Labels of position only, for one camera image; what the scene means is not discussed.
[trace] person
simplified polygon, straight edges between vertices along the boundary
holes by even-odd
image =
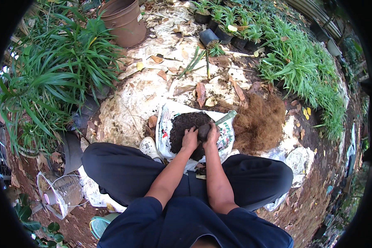
[[[283,162],[235,154],[221,164],[214,123],[203,143],[206,180],[184,168],[198,146],[198,130],[185,130],[182,148],[165,166],[151,138],[140,150],[93,143],[84,152],[87,175],[101,193],[127,209],[104,231],[98,248],[293,247],[292,237],[253,210],[275,201],[292,185]]]

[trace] white crocs shoe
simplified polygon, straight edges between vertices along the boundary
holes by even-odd
[[[139,150],[144,154],[150,156],[152,159],[159,158],[163,160],[163,158],[159,155],[156,147],[156,143],[151,137],[145,137],[139,144]]]
[[[240,154],[240,151],[238,150],[238,149],[233,149],[230,153],[229,153],[229,155],[223,160],[223,162],[225,162],[228,158],[229,158],[229,156],[232,156],[232,155],[236,155],[236,154]]]

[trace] knee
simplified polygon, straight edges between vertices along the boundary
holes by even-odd
[[[278,189],[285,194],[292,186],[293,181],[293,171],[283,162],[278,162],[277,166],[277,176],[278,176]]]

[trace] terracotta pot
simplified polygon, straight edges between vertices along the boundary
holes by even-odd
[[[146,27],[142,21],[138,0],[111,0],[101,8],[98,14],[106,10],[101,19],[110,33],[118,38],[120,47],[131,47],[146,38]]]

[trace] dark soil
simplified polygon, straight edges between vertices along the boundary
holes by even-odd
[[[172,120],[172,130],[169,135],[169,141],[171,142],[171,151],[177,154],[182,148],[182,139],[185,133],[185,129],[190,129],[195,126],[197,129],[211,121],[211,118],[204,112],[194,113],[183,113],[176,116]],[[191,159],[199,161],[205,155],[203,145],[197,147],[197,149],[190,156]]]

